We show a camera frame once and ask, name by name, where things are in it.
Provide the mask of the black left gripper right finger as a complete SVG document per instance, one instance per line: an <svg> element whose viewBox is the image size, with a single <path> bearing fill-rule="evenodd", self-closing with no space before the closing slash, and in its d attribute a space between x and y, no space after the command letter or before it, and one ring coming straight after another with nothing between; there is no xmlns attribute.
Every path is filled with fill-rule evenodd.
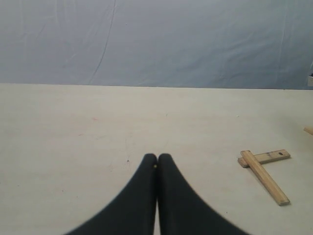
<svg viewBox="0 0 313 235"><path fill-rule="evenodd" d="M246 235L208 206L192 189L170 154L157 166L158 210L162 235Z"/></svg>

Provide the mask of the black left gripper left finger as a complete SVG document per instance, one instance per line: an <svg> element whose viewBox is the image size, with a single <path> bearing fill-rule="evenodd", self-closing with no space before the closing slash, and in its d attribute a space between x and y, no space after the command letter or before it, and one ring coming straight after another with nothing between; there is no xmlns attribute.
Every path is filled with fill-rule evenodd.
<svg viewBox="0 0 313 235"><path fill-rule="evenodd" d="M156 214L157 157L145 154L121 192L69 235L152 235Z"/></svg>

